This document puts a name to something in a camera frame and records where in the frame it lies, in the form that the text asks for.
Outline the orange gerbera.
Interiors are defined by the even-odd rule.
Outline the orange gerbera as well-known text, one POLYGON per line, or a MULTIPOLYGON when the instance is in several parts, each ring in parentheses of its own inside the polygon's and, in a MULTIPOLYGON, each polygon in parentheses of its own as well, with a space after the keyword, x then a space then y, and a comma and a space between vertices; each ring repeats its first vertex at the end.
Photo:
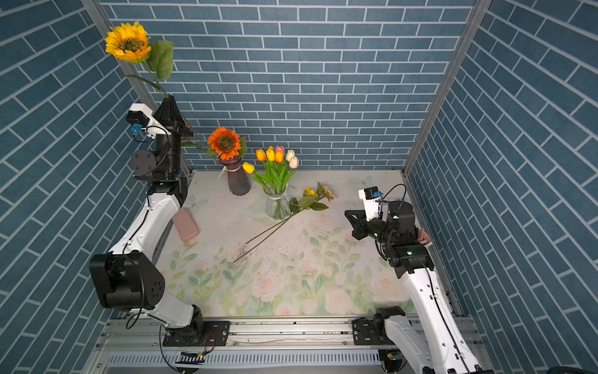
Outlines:
POLYGON ((191 140, 182 140, 182 147, 192 147, 192 148, 196 148, 198 150, 201 151, 206 151, 207 147, 206 146, 201 146, 198 145, 197 143, 191 141, 191 140))
POLYGON ((245 138, 225 127, 215 129, 208 138, 207 156, 218 156, 219 159, 228 161, 244 157, 246 152, 245 138))

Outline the orange yellow tulip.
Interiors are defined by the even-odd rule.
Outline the orange yellow tulip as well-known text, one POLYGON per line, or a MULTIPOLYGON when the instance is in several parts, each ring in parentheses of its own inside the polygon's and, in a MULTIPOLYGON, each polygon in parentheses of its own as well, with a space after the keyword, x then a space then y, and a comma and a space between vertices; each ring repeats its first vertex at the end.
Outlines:
POLYGON ((269 189, 271 191, 271 193, 275 193, 276 190, 276 180, 273 177, 273 166, 276 165, 275 162, 275 157, 276 157, 276 152, 274 150, 274 148, 272 146, 269 147, 269 149, 266 151, 266 163, 265 163, 265 168, 266 168, 266 176, 268 178, 268 183, 270 185, 269 189))

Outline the red orange tulip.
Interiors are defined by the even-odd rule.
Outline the red orange tulip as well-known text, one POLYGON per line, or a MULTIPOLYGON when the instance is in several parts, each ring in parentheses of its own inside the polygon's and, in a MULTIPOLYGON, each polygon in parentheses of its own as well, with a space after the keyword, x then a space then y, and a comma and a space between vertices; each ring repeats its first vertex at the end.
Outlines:
POLYGON ((276 181, 277 181, 277 187, 276 187, 276 192, 279 193, 281 191, 281 186, 282 186, 282 177, 280 176, 280 172, 283 169, 284 166, 284 161, 285 161, 285 156, 284 156, 284 152, 276 152, 275 151, 275 173, 274 176, 276 177, 276 181))

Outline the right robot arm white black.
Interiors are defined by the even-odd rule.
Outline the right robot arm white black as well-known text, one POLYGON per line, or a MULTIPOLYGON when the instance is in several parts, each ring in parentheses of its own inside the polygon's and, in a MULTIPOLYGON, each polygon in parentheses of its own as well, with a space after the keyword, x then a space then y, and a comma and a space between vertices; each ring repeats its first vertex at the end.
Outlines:
POLYGON ((371 237, 382 258, 414 304, 423 335, 418 335, 399 307, 378 309, 374 315, 380 338, 392 341, 417 373, 486 373, 459 331, 445 300, 427 248, 420 241, 411 204, 391 201, 382 216, 383 199, 365 199, 364 209, 346 210, 352 235, 371 237))

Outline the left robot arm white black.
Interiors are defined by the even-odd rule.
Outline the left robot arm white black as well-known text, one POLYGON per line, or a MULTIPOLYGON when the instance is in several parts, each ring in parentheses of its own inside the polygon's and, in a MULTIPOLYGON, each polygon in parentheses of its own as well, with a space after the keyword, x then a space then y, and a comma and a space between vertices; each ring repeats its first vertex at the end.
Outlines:
POLYGON ((165 284, 153 263, 165 229, 185 202, 188 181, 181 170, 182 140, 193 131, 173 96, 157 110, 133 104, 126 116, 155 140, 153 151, 140 150, 129 160, 135 179, 149 188, 143 209, 121 239, 106 254, 90 260, 90 275, 99 303, 106 309, 145 312, 165 328, 164 345, 196 346, 206 339, 199 307, 182 302, 165 284))

